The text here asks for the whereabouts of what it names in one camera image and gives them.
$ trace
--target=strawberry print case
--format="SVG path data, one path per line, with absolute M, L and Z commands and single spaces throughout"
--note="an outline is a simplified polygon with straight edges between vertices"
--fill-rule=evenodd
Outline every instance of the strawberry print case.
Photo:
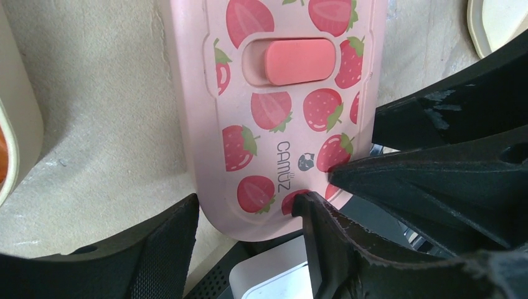
M 219 231 L 268 240 L 301 228 L 295 195 L 316 191 L 337 208 L 351 198 L 328 172 L 369 154 L 386 8 L 387 0 L 165 0 L 187 167 Z M 247 49 L 285 39 L 330 40 L 332 75 L 286 86 L 251 80 L 262 56 Z

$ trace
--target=pink container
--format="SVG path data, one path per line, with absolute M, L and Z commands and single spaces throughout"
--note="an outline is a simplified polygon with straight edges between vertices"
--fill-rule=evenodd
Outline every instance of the pink container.
M 301 228 L 291 216 L 299 192 L 341 208 L 351 195 L 328 184 L 328 169 L 369 154 L 387 0 L 162 1 L 187 167 L 208 220 L 234 239 L 261 241 Z M 326 44 L 303 43 L 313 39 Z M 302 43 L 275 48 L 268 62 L 281 40 Z M 328 41 L 335 53 L 312 59 Z M 282 51 L 299 61 L 284 74 Z M 283 86 L 267 76 L 328 74 Z

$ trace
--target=screw hole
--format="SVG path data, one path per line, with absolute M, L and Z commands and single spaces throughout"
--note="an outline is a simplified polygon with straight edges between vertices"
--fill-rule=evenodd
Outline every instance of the screw hole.
M 96 250 L 97 250 L 97 246 L 88 245 L 88 246 L 84 246 L 84 247 L 81 247 L 81 248 L 77 249 L 76 251 L 72 252 L 70 255 L 74 255 L 74 254 L 89 254 L 90 252 L 94 252 Z
M 528 160 L 528 143 L 519 143 L 505 149 L 501 160 L 510 164 L 522 164 Z

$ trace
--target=green leaf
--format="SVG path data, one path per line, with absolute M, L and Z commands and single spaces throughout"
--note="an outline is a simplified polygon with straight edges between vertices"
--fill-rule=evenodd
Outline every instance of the green leaf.
M 355 22 L 359 21 L 359 16 L 357 15 L 356 6 L 357 6 L 357 1 L 352 0 L 352 9 L 350 11 L 350 21 L 348 23 L 347 32 L 348 30 L 354 27 Z
M 360 40 L 355 36 L 348 38 L 350 46 L 356 50 L 356 54 L 359 57 L 363 57 L 363 51 L 365 51 L 365 44 L 363 43 L 364 39 L 365 37 L 363 37 L 363 39 Z
M 326 132 L 330 132 L 330 130 L 334 128 L 336 123 L 340 121 L 339 117 L 341 117 L 342 113 L 343 113 L 343 104 L 337 106 L 336 111 L 330 114 L 328 118 L 326 119 Z
M 290 114 L 288 114 L 288 117 L 286 117 L 286 119 L 283 122 L 281 122 L 278 126 L 271 129 L 270 132 L 274 132 L 274 133 L 277 133 L 279 131 L 284 132 L 286 130 L 286 124 L 292 120 L 291 118 L 292 113 L 293 112 L 290 112 Z
M 232 62 L 232 60 L 227 57 L 227 54 L 224 51 L 215 48 L 215 62 L 217 64 L 228 64 L 229 62 Z
M 246 127 L 242 126 L 242 138 L 244 139 L 244 150 L 249 151 L 252 155 L 257 155 L 257 142 L 255 139 L 259 139 L 260 136 L 254 137 L 253 132 Z
M 341 148 L 344 148 L 349 154 L 354 154 L 354 146 L 352 145 L 354 138 L 350 139 L 345 133 L 341 134 Z
M 263 206 L 262 209 L 260 209 L 258 212 L 256 212 L 255 214 L 263 214 L 263 213 L 267 213 L 270 211 L 270 208 L 271 208 L 271 205 L 275 202 L 275 195 L 273 195 L 273 197 L 270 199 L 270 201 L 268 202 L 267 205 Z

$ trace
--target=pink slider button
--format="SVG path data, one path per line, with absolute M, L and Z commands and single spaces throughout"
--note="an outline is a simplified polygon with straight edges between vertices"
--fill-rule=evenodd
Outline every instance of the pink slider button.
M 324 80 L 334 72 L 336 50 L 327 39 L 293 39 L 271 42 L 264 68 L 273 85 Z

